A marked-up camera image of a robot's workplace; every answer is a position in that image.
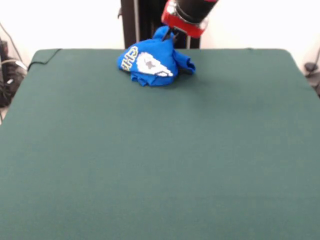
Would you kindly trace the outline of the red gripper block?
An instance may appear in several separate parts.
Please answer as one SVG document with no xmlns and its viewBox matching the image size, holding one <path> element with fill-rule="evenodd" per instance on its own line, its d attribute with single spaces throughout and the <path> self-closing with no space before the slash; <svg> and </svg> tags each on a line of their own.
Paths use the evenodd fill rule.
<svg viewBox="0 0 320 240">
<path fill-rule="evenodd" d="M 168 26 L 162 41 L 171 38 L 176 43 L 179 31 L 192 38 L 200 38 L 208 25 L 208 0 L 168 0 L 161 21 Z"/>
</svg>

